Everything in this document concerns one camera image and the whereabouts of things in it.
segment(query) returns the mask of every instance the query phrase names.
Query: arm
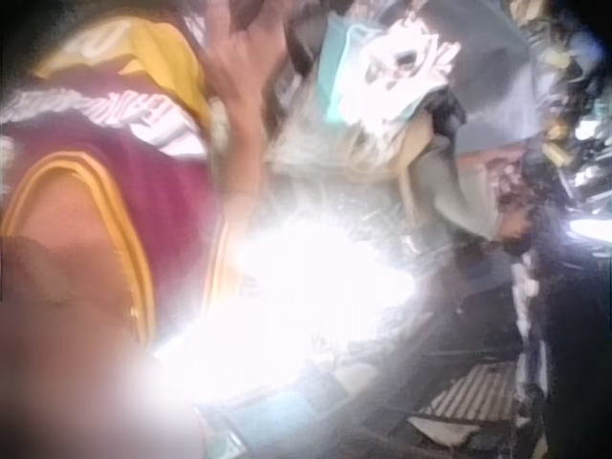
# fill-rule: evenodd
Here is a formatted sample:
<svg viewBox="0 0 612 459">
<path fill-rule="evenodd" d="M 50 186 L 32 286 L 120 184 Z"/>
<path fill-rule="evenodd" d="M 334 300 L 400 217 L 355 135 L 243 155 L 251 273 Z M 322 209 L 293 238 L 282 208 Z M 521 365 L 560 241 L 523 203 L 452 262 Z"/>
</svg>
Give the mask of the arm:
<svg viewBox="0 0 612 459">
<path fill-rule="evenodd" d="M 503 163 L 515 163 L 524 153 L 525 148 L 521 143 L 512 143 L 501 147 L 487 148 L 460 155 L 456 159 L 456 162 L 457 167 L 460 168 L 475 167 L 479 164 L 487 165 L 497 160 Z"/>
<path fill-rule="evenodd" d="M 217 250 L 214 286 L 208 302 L 231 299 L 240 271 L 233 260 L 244 240 L 258 203 L 263 175 L 262 90 L 286 54 L 283 18 L 285 0 L 267 0 L 246 31 L 231 33 L 227 0 L 208 4 L 205 11 L 209 47 L 203 55 L 212 90 L 223 101 L 231 130 L 223 183 L 224 233 Z"/>
</svg>

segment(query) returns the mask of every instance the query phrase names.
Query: finger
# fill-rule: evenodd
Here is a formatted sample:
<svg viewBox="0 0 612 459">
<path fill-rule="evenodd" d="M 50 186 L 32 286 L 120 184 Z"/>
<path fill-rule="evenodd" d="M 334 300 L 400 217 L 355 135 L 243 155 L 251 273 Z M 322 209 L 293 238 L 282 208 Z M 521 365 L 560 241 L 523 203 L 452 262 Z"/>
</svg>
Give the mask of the finger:
<svg viewBox="0 0 612 459">
<path fill-rule="evenodd" d="M 207 28 L 208 45 L 222 43 L 230 37 L 230 0 L 206 0 L 204 21 Z"/>
<path fill-rule="evenodd" d="M 249 27 L 252 32 L 270 31 L 283 25 L 293 8 L 293 0 L 264 0 L 259 14 Z"/>
</svg>

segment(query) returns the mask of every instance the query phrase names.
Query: bright light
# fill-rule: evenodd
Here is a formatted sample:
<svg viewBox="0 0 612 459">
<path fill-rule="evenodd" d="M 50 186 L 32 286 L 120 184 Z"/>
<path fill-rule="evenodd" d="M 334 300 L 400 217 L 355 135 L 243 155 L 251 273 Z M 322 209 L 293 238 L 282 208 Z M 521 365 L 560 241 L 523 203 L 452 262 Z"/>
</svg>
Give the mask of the bright light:
<svg viewBox="0 0 612 459">
<path fill-rule="evenodd" d="M 256 304 L 229 306 L 200 320 L 155 354 L 193 402 L 223 402 L 294 380 L 307 357 L 303 341 Z"/>
<path fill-rule="evenodd" d="M 573 220 L 570 229 L 581 236 L 612 244 L 612 220 Z"/>
<path fill-rule="evenodd" d="M 254 241 L 242 264 L 296 328 L 339 348 L 373 339 L 381 312 L 414 291 L 412 276 L 381 264 L 373 248 L 310 222 Z"/>
<path fill-rule="evenodd" d="M 601 121 L 599 120 L 581 120 L 574 131 L 576 139 L 579 141 L 586 141 L 587 139 L 595 137 L 600 124 Z"/>
<path fill-rule="evenodd" d="M 208 314 L 156 357 L 195 402 L 223 402 L 298 377 L 323 339 L 341 351 L 376 337 L 382 312 L 401 306 L 412 277 L 340 231 L 298 223 L 244 247 L 239 260 L 264 299 Z"/>
</svg>

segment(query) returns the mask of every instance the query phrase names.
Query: man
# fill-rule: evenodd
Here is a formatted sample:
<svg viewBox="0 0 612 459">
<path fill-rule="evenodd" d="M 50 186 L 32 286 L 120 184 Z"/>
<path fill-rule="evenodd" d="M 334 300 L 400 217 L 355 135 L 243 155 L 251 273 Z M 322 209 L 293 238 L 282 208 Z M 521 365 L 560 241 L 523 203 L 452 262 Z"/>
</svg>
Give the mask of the man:
<svg viewBox="0 0 612 459">
<path fill-rule="evenodd" d="M 265 1 L 241 31 L 227 0 L 196 10 L 88 24 L 0 115 L 11 163 L 2 321 L 14 352 L 4 357 L 16 363 L 15 416 L 45 457 L 203 455 L 189 410 L 151 395 L 158 371 L 145 350 L 231 290 L 227 260 L 261 186 L 262 90 L 285 54 L 289 1 Z M 211 92 L 231 128 L 220 186 L 208 164 Z"/>
<path fill-rule="evenodd" d="M 450 141 L 435 136 L 414 165 L 417 202 L 425 213 L 435 210 L 442 217 L 436 223 L 444 219 L 490 241 L 520 238 L 530 227 L 527 210 L 499 208 L 492 173 L 495 163 L 515 163 L 524 151 L 521 145 L 513 144 L 453 160 Z"/>
</svg>

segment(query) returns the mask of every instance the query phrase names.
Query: hand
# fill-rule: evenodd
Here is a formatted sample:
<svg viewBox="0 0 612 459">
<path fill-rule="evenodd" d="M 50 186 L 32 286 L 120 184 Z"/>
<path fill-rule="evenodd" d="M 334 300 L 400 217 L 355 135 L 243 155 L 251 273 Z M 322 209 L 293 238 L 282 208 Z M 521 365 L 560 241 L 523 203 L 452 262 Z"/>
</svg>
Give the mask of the hand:
<svg viewBox="0 0 612 459">
<path fill-rule="evenodd" d="M 502 214 L 501 225 L 496 239 L 518 239 L 531 227 L 526 209 L 513 210 Z"/>
<path fill-rule="evenodd" d="M 525 154 L 525 147 L 521 143 L 482 150 L 483 163 L 490 163 L 495 160 L 502 160 L 505 164 L 516 163 Z"/>
<path fill-rule="evenodd" d="M 231 31 L 229 0 L 208 0 L 208 46 L 203 62 L 208 82 L 229 114 L 259 110 L 261 92 L 287 52 L 284 18 L 291 0 L 265 0 L 245 31 Z"/>
</svg>

